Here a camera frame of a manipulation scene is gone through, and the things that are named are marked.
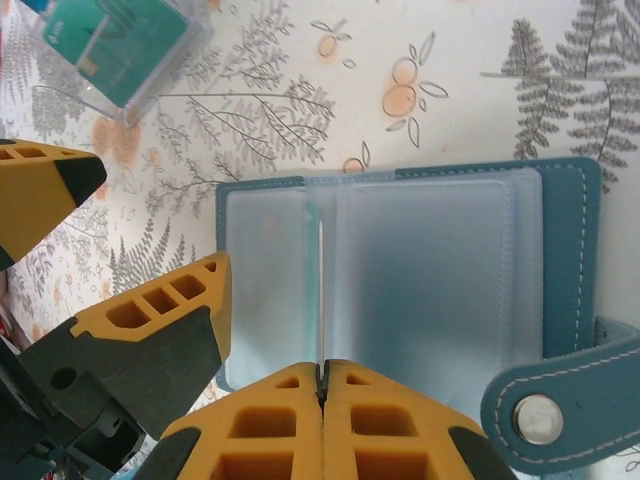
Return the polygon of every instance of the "metal snap button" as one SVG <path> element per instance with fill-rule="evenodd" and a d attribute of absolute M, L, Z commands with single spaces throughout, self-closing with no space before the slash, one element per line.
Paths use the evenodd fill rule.
<path fill-rule="evenodd" d="M 558 404 L 541 394 L 520 400 L 513 411 L 513 423 L 518 434 L 533 445 L 555 442 L 564 427 Z"/>

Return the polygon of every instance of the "yellow clamp jaw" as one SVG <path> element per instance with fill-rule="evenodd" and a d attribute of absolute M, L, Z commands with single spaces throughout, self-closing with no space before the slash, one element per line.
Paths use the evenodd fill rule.
<path fill-rule="evenodd" d="M 174 422 L 135 480 L 515 480 L 468 417 L 358 364 L 300 363 Z"/>
<path fill-rule="evenodd" d="M 81 429 L 115 402 L 112 416 L 159 438 L 226 360 L 230 335 L 231 267 L 218 252 L 79 312 L 19 358 Z"/>
<path fill-rule="evenodd" d="M 94 154 L 0 139 L 0 271 L 29 253 L 106 178 Z"/>

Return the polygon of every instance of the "fern print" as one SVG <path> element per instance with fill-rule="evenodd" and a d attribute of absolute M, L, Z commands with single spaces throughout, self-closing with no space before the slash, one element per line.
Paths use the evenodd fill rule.
<path fill-rule="evenodd" d="M 217 185 L 242 179 L 242 171 L 234 161 L 233 152 L 215 152 L 210 164 L 187 160 L 187 168 L 190 180 L 183 182 L 175 177 L 164 178 L 160 180 L 159 188 L 149 191 L 145 204 L 150 215 L 157 215 L 167 202 L 171 205 L 171 213 L 178 215 L 187 199 L 192 198 L 191 212 L 199 218 L 202 203 L 213 198 Z"/>
<path fill-rule="evenodd" d="M 43 82 L 32 88 L 31 112 L 33 128 L 45 141 L 52 135 L 61 135 L 67 119 L 78 120 L 86 106 L 78 100 L 60 93 L 80 95 L 82 80 L 78 75 L 59 73 L 60 59 L 53 50 L 43 50 L 37 57 L 38 73 Z"/>
<path fill-rule="evenodd" d="M 570 151 L 600 163 L 605 193 L 619 181 L 629 153 L 638 150 L 640 135 L 634 118 L 640 113 L 640 77 L 621 75 L 628 65 L 640 64 L 640 0 L 623 3 L 618 10 L 613 0 L 581 0 L 566 42 L 552 56 L 530 23 L 516 20 L 502 72 L 481 73 L 521 79 L 516 90 L 522 91 L 525 118 L 518 121 L 516 158 L 537 157 L 538 148 L 549 145 L 548 135 L 559 132 L 552 120 L 567 118 L 571 110 L 579 126 L 566 134 L 579 143 Z"/>
<path fill-rule="evenodd" d="M 626 64 L 616 57 L 611 37 L 616 31 L 617 9 L 613 0 L 581 0 L 581 8 L 573 21 L 573 31 L 567 32 L 565 45 L 558 45 L 557 56 L 551 57 L 553 68 L 561 75 L 589 79 L 606 76 L 626 69 Z M 577 155 L 588 155 L 602 165 L 603 189 L 609 192 L 611 184 L 618 181 L 613 169 L 624 168 L 627 162 L 621 154 L 638 147 L 620 128 L 625 108 L 620 105 L 624 90 L 617 80 L 605 78 L 604 88 L 589 91 L 576 97 L 577 105 L 589 107 L 574 111 L 573 118 L 583 124 L 567 134 L 584 143 L 571 148 Z"/>
<path fill-rule="evenodd" d="M 604 86 L 604 90 L 578 97 L 579 104 L 593 108 L 574 113 L 574 118 L 584 126 L 570 130 L 568 135 L 587 141 L 571 151 L 600 162 L 603 166 L 603 189 L 607 193 L 611 184 L 619 181 L 612 169 L 627 167 L 622 155 L 638 149 L 627 135 L 640 133 L 640 125 L 627 115 L 640 112 L 640 100 L 630 101 L 633 95 L 637 97 L 640 93 L 640 82 L 611 79 L 605 80 Z"/>
<path fill-rule="evenodd" d="M 2 71 L 5 95 L 15 104 L 25 101 L 29 80 L 33 73 L 33 49 L 31 48 L 31 27 L 22 14 L 10 15 L 3 36 L 3 49 L 11 55 L 2 57 Z"/>
<path fill-rule="evenodd" d="M 211 47 L 187 69 L 182 86 L 189 93 L 160 96 L 156 137 L 174 164 L 187 169 L 189 179 L 178 181 L 167 171 L 147 196 L 151 215 L 165 205 L 175 214 L 189 204 L 197 216 L 220 182 L 240 180 L 247 168 L 264 172 L 275 171 L 278 160 L 324 161 L 334 102 L 302 76 L 287 84 L 281 70 L 289 57 L 281 42 L 294 28 L 288 12 L 283 0 L 261 2 L 260 12 L 240 27 L 237 44 L 224 50 Z M 209 93 L 214 85 L 233 79 L 235 84 L 241 80 L 240 91 Z M 187 122 L 170 113 L 180 108 Z M 195 140 L 211 152 L 206 161 L 194 158 Z"/>
<path fill-rule="evenodd" d="M 120 237 L 118 252 L 111 249 L 109 268 L 111 269 L 113 294 L 118 295 L 164 273 L 184 266 L 187 261 L 195 261 L 195 247 L 191 245 L 191 257 L 187 258 L 187 245 L 184 235 L 180 236 L 178 246 L 169 251 L 171 223 L 167 224 L 158 238 L 153 218 L 147 221 L 142 238 L 133 247 L 127 248 L 124 238 Z"/>
<path fill-rule="evenodd" d="M 89 198 L 53 231 L 52 238 L 73 254 L 80 278 L 87 281 L 94 272 L 90 262 L 96 257 L 102 261 L 109 257 L 108 233 L 107 207 Z"/>
<path fill-rule="evenodd" d="M 279 47 L 278 37 L 289 36 L 293 24 L 287 16 L 287 5 L 282 0 L 274 2 L 258 16 L 251 15 L 248 27 L 241 27 L 242 43 L 234 45 L 224 65 L 205 93 L 221 79 L 240 76 L 247 87 L 274 90 L 280 84 L 283 75 L 280 66 L 286 63 L 288 56 Z"/>
<path fill-rule="evenodd" d="M 515 20 L 502 73 L 525 77 L 515 87 L 519 92 L 518 110 L 524 114 L 524 118 L 518 120 L 521 130 L 516 134 L 513 153 L 519 160 L 538 158 L 538 148 L 549 147 L 548 135 L 560 131 L 554 120 L 569 116 L 568 109 L 575 103 L 571 94 L 581 91 L 578 85 L 549 78 L 548 62 L 549 55 L 531 23 L 526 19 Z"/>
<path fill-rule="evenodd" d="M 185 72 L 189 88 L 197 90 L 202 86 L 209 85 L 215 78 L 219 66 L 220 49 L 213 46 L 207 47 L 198 61 L 190 65 Z"/>
<path fill-rule="evenodd" d="M 624 6 L 616 16 L 619 35 L 611 43 L 622 60 L 640 65 L 640 0 L 625 0 Z"/>

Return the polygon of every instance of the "wallet strap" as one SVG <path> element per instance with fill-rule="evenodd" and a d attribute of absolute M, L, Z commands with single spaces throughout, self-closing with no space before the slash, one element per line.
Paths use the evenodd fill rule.
<path fill-rule="evenodd" d="M 493 380 L 482 402 L 482 425 L 511 466 L 532 475 L 554 474 L 640 442 L 638 333 L 620 322 L 598 319 L 599 346 L 515 367 Z M 525 401 L 541 398 L 545 409 L 534 408 L 526 419 L 533 423 L 526 428 L 555 435 L 534 444 L 520 433 L 518 412 Z"/>

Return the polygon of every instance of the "plastic box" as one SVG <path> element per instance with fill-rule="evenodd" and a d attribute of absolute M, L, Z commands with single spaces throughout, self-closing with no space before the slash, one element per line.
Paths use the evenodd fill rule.
<path fill-rule="evenodd" d="M 130 126 L 170 90 L 213 34 L 206 0 L 57 0 L 33 31 L 60 67 L 53 88 Z"/>

